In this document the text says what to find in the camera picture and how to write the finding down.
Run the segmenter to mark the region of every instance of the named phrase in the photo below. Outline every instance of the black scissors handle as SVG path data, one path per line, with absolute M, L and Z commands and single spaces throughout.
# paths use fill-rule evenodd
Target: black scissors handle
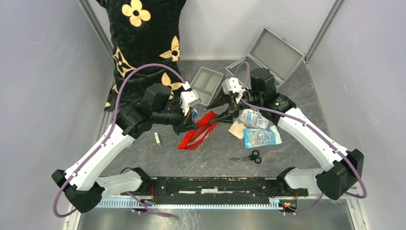
M 259 164 L 262 162 L 262 158 L 259 156 L 259 151 L 254 150 L 251 152 L 251 155 L 249 156 L 251 161 L 254 161 L 256 164 Z

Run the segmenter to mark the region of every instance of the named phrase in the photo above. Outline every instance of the pillow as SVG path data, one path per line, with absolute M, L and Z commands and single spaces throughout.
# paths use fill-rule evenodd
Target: pillow
M 125 77 L 144 64 L 159 63 L 179 73 L 179 17 L 186 0 L 97 0 L 110 21 L 115 85 L 105 111 L 112 111 Z M 170 71 L 152 67 L 136 73 L 125 85 L 120 104 L 144 96 L 148 86 L 162 83 L 179 97 L 182 83 Z

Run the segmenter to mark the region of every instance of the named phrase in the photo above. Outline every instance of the gray storage case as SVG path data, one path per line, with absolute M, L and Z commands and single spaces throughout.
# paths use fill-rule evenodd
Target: gray storage case
M 234 77 L 238 65 L 246 61 L 249 63 L 251 70 L 257 68 L 269 69 L 275 76 L 275 85 L 279 87 L 299 67 L 305 56 L 305 54 L 287 43 L 285 39 L 272 33 L 269 28 L 264 28 L 251 52 L 226 68 L 226 78 Z M 243 83 L 246 76 L 246 67 L 243 66 L 236 77 Z M 248 80 L 247 87 L 251 88 L 250 80 Z
M 196 90 L 200 96 L 200 104 L 203 107 L 207 107 L 214 94 L 217 91 L 218 86 L 223 80 L 224 74 L 205 68 L 200 67 L 193 81 L 191 82 L 191 88 Z

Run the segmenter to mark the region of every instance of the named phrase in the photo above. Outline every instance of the cable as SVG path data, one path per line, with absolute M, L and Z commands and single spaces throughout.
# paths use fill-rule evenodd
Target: cable
M 335 153 L 337 153 L 337 154 L 348 164 L 348 166 L 350 167 L 351 171 L 354 173 L 355 177 L 357 178 L 358 182 L 360 183 L 360 186 L 361 186 L 361 189 L 362 189 L 362 195 L 359 195 L 359 194 L 352 194 L 352 193 L 349 193 L 349 192 L 345 192 L 345 194 L 347 194 L 347 195 L 349 195 L 349 196 L 352 196 L 352 197 L 355 197 L 355 198 L 358 198 L 358 199 L 364 199 L 364 198 L 367 197 L 367 189 L 366 189 L 366 187 L 365 187 L 365 184 L 364 184 L 364 182 L 362 181 L 360 174 L 359 174 L 358 171 L 355 169 L 354 165 L 348 160 L 348 158 L 347 158 L 342 152 L 338 151 L 338 149 L 337 149 L 330 141 L 328 141 L 319 131 L 317 131 L 313 126 L 307 124 L 304 120 L 302 120 L 302 119 L 300 119 L 300 118 L 297 118 L 297 117 L 294 117 L 294 116 L 292 116 L 292 115 L 288 115 L 288 114 L 285 114 L 285 113 L 282 113 L 282 112 L 279 112 L 279 111 L 276 111 L 276 110 L 273 110 L 273 109 L 268 109 L 268 108 L 264 108 L 264 107 L 260 107 L 260 106 L 255 106 L 255 105 L 253 105 L 253 104 L 248 103 L 248 102 L 245 101 L 245 100 L 241 100 L 241 101 L 242 101 L 242 103 L 244 103 L 245 105 L 247 105 L 247 106 L 249 106 L 249 107 L 251 107 L 251 108 L 259 109 L 259 110 L 264 110 L 264 111 L 268 111 L 268 112 L 271 112 L 271 113 L 274 113 L 274 114 L 278 114 L 278 115 L 280 115 L 280 116 L 285 116 L 285 117 L 290 118 L 290 119 L 292 119 L 292 120 L 295 120 L 295 121 L 297 121 L 297 122 L 300 122 L 300 123 L 302 123 L 304 126 L 308 127 L 310 130 L 312 130 L 317 136 L 320 137 L 320 139 L 322 139 L 326 144 L 328 144 L 328 146 L 330 146 L 330 148 L 332 148 L 333 151 L 334 151 Z
M 115 102 L 115 108 L 114 108 L 114 114 L 113 114 L 113 121 L 112 121 L 112 127 L 110 128 L 109 132 L 107 133 L 106 137 L 101 141 L 102 143 L 96 147 L 96 149 L 84 160 L 82 161 L 82 163 L 76 168 L 75 171 L 73 171 L 72 175 L 68 177 L 68 179 L 62 184 L 62 186 L 60 187 L 60 189 L 58 190 L 55 199 L 54 199 L 54 205 L 53 205 L 53 211 L 56 217 L 59 218 L 65 218 L 69 215 L 71 215 L 72 213 L 74 213 L 76 211 L 76 208 L 71 210 L 70 212 L 66 213 L 66 214 L 59 214 L 58 210 L 57 210 L 57 205 L 58 205 L 58 200 L 59 197 L 61 196 L 63 190 L 66 188 L 66 186 L 69 184 L 69 182 L 73 179 L 73 175 L 78 174 L 78 172 L 81 170 L 81 168 L 83 168 L 83 166 L 102 148 L 102 145 L 106 143 L 106 141 L 110 138 L 110 136 L 112 135 L 113 131 L 114 131 L 114 126 L 115 123 L 117 121 L 117 114 L 118 114 L 118 107 L 120 105 L 120 98 L 121 98 L 121 94 L 123 93 L 123 89 L 124 86 L 127 84 L 128 80 L 130 80 L 130 78 L 132 76 L 134 76 L 134 74 L 136 74 L 138 71 L 145 69 L 145 68 L 149 68 L 149 67 L 162 67 L 165 68 L 169 71 L 171 71 L 173 74 L 175 74 L 180 81 L 182 81 L 182 83 L 185 83 L 185 80 L 182 78 L 182 76 L 180 74 L 178 74 L 174 69 L 172 69 L 171 67 L 162 65 L 162 64 L 158 64 L 158 63 L 151 63 L 151 64 L 146 64 L 143 66 L 138 67 L 137 69 L 133 70 L 123 81 L 120 90 L 118 91 L 117 94 L 117 99 Z
M 242 89 L 245 89 L 245 87 L 246 87 L 246 85 L 247 85 L 247 83 L 248 83 L 249 75 L 250 75 L 250 73 L 251 73 L 250 68 L 249 68 L 249 63 L 246 62 L 246 61 L 241 62 L 241 63 L 238 65 L 236 71 L 234 72 L 234 77 L 235 77 L 235 78 L 237 77 L 237 74 L 238 74 L 238 72 L 240 71 L 242 65 L 245 65 L 245 66 L 247 67 L 247 76 L 245 77 L 245 82 L 244 82 L 244 85 L 242 86 Z
M 290 212 L 283 212 L 283 214 L 288 214 L 288 215 L 296 215 L 296 214 L 301 214 L 301 213 L 305 213 L 305 212 L 309 212 L 313 209 L 315 209 L 315 207 L 317 207 L 317 205 L 320 203 L 321 199 L 323 198 L 323 194 L 320 195 L 320 197 L 318 198 L 318 200 L 316 201 L 316 203 L 314 205 L 312 205 L 310 208 L 305 209 L 303 211 L 298 211 L 298 212 L 294 212 L 294 213 L 290 213 Z
M 294 190 L 294 198 L 293 198 L 293 202 L 295 203 L 295 204 L 297 204 L 297 198 L 298 198 L 298 193 L 297 193 L 297 189 L 295 189 Z
M 166 107 L 164 110 L 168 110 L 169 108 L 171 108 L 174 104 L 176 104 L 176 101 L 178 100 L 178 105 L 182 104 L 182 98 L 177 97 L 175 99 L 173 99 Z
M 295 202 L 294 202 L 294 203 L 296 204 L 296 210 L 299 208 L 299 201 L 297 201 L 297 198 L 298 198 L 298 197 L 296 197 L 296 200 L 295 200 Z
M 123 170 L 121 170 L 120 174 L 123 174 L 123 173 L 124 173 L 124 171 L 125 171 L 126 169 L 131 170 L 131 168 L 130 168 L 130 167 L 126 167 L 126 168 L 124 168 Z
M 154 211 L 154 210 L 152 210 L 152 209 L 150 209 L 150 208 L 148 208 L 144 203 L 142 203 L 135 195 L 133 195 L 132 193 L 130 193 L 130 192 L 126 192 L 128 195 L 130 195 L 132 198 L 134 198 L 142 207 L 144 207 L 148 212 L 142 212 L 142 213 L 145 213 L 145 214 L 154 214 L 154 215 L 157 215 L 157 216 L 160 216 L 160 217 L 173 217 L 173 215 L 172 214 L 170 214 L 170 213 L 166 213 L 166 212 L 156 212 L 156 211 Z

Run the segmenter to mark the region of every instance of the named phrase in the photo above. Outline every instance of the yellow flower print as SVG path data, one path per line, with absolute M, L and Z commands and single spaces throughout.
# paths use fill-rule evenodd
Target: yellow flower print
M 142 21 L 147 22 L 151 19 L 151 14 L 147 10 L 142 9 L 140 0 L 131 0 L 130 5 L 123 5 L 121 12 L 127 17 L 130 17 L 131 25 L 139 27 Z
M 118 93 L 117 84 L 114 84 L 112 90 L 114 90 L 116 93 Z
M 163 85 L 166 85 L 166 86 L 168 86 L 168 87 L 170 87 L 170 94 L 171 94 L 171 96 L 169 97 L 169 99 L 172 99 L 173 98 L 173 91 L 174 90 L 177 90 L 177 89 L 179 89 L 180 87 L 182 87 L 182 82 L 175 82 L 175 83 L 171 83 L 170 82 L 170 78 L 169 78 L 169 76 L 166 74 L 166 73 L 164 73 L 163 75 L 162 75 L 162 84 Z
M 177 36 L 174 36 L 172 39 L 172 45 L 170 50 L 166 51 L 165 53 L 159 55 L 161 58 L 170 58 L 172 57 L 172 61 L 179 61 L 180 52 L 179 52 L 179 40 Z
M 121 52 L 120 48 L 117 46 L 117 50 L 113 55 L 115 60 L 115 64 L 117 66 L 117 71 L 121 74 L 123 78 L 125 78 L 126 73 L 129 71 L 135 70 L 134 67 L 128 64 L 127 60 L 125 60 L 123 53 Z

